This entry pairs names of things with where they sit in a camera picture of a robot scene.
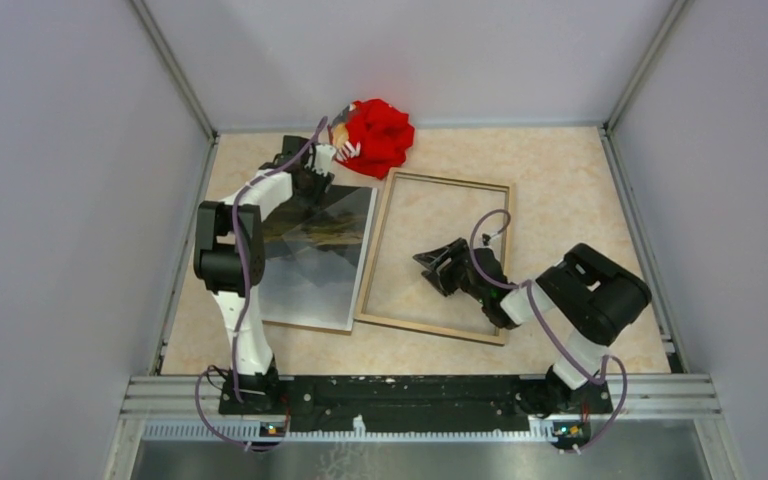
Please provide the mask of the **landscape photo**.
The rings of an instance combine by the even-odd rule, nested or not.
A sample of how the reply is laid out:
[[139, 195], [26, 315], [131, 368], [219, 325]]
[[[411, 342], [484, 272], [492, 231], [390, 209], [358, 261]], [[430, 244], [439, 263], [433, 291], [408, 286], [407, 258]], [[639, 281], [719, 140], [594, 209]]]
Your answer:
[[258, 286], [265, 323], [351, 333], [377, 196], [372, 187], [335, 185], [316, 207], [293, 199], [268, 216]]

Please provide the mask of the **wooden picture frame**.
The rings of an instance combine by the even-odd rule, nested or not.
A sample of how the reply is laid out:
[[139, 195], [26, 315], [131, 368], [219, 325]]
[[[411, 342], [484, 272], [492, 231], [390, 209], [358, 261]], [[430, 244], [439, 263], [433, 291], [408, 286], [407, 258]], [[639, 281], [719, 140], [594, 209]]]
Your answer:
[[379, 195], [358, 292], [357, 321], [490, 345], [507, 341], [462, 291], [439, 293], [414, 255], [467, 239], [495, 209], [515, 210], [509, 182], [392, 170]]

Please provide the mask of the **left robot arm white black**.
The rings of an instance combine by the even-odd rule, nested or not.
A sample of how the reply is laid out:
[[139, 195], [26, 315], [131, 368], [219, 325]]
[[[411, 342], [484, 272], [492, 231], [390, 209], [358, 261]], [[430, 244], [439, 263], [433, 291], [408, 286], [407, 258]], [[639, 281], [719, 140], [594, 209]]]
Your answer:
[[274, 353], [264, 333], [259, 286], [266, 270], [263, 221], [291, 201], [318, 205], [334, 181], [337, 149], [286, 136], [282, 151], [233, 194], [202, 202], [196, 212], [193, 270], [218, 305], [231, 348], [230, 395], [257, 413], [279, 404], [268, 378]]

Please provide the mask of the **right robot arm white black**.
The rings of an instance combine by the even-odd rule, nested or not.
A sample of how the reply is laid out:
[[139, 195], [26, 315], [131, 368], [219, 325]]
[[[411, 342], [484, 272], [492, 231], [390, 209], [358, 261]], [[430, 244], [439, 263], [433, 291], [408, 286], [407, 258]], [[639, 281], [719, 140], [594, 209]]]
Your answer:
[[541, 325], [559, 352], [535, 395], [548, 412], [572, 412], [586, 400], [610, 346], [652, 301], [640, 277], [584, 243], [522, 286], [508, 280], [491, 248], [473, 249], [463, 238], [413, 259], [438, 293], [466, 293], [492, 325]]

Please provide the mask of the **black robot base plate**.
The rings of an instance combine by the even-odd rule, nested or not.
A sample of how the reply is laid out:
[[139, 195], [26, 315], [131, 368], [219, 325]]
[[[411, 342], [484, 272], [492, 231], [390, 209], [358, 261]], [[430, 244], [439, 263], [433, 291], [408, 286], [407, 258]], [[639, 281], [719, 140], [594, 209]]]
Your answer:
[[222, 389], [222, 415], [288, 419], [293, 433], [523, 432], [538, 420], [609, 414], [607, 386], [588, 386], [577, 400], [548, 412], [535, 395], [543, 375], [284, 376], [265, 395], [239, 401]]

